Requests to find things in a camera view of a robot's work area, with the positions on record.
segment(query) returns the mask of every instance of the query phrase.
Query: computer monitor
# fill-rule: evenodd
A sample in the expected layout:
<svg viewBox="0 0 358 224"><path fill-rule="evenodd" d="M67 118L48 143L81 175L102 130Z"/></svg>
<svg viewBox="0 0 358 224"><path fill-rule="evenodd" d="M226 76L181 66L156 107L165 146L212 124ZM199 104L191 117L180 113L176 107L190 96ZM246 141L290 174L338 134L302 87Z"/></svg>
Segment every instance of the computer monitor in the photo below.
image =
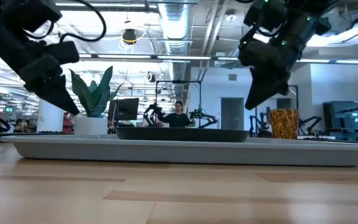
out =
<svg viewBox="0 0 358 224"><path fill-rule="evenodd" d="M112 100L110 101L108 120L109 121L136 120L138 107L139 107L139 98Z"/></svg>

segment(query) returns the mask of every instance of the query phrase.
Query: black shirt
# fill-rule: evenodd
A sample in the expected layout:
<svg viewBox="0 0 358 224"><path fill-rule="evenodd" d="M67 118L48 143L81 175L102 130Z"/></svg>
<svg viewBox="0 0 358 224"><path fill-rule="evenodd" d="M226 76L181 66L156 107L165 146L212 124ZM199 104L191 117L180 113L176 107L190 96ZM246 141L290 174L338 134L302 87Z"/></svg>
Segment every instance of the black shirt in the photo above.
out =
<svg viewBox="0 0 358 224"><path fill-rule="evenodd" d="M189 117L187 117L187 115L184 113L172 113L163 117L161 122L169 123L170 128L185 128L189 124L192 124L192 122L189 120Z"/></svg>

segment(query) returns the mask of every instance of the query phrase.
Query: orange vase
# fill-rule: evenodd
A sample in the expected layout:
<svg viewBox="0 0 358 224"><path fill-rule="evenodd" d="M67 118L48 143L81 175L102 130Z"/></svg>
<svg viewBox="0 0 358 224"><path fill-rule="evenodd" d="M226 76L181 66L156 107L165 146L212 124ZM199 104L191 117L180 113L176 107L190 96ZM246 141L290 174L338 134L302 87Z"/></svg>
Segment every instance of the orange vase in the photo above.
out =
<svg viewBox="0 0 358 224"><path fill-rule="evenodd" d="M273 135L279 139L296 139L298 135L298 110L270 110Z"/></svg>

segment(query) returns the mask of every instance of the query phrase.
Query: black tray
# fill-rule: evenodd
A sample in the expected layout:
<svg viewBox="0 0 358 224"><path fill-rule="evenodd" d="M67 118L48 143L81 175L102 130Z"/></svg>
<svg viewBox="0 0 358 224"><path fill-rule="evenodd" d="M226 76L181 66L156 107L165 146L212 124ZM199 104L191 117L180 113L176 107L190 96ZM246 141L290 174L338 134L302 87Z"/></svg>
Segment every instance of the black tray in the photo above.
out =
<svg viewBox="0 0 358 224"><path fill-rule="evenodd" d="M119 139L157 141L244 142L248 131L203 128L116 128Z"/></svg>

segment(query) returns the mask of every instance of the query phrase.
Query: gray tray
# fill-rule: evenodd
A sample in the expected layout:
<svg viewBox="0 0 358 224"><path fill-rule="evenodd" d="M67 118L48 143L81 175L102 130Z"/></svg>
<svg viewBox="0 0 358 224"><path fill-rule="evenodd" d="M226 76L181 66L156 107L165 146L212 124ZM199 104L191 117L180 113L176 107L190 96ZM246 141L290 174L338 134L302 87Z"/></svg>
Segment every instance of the gray tray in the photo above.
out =
<svg viewBox="0 0 358 224"><path fill-rule="evenodd" d="M18 153L30 159L172 162L195 164L258 164L294 166L357 166L358 144L269 138L246 142L181 142L121 140L99 136L9 136Z"/></svg>

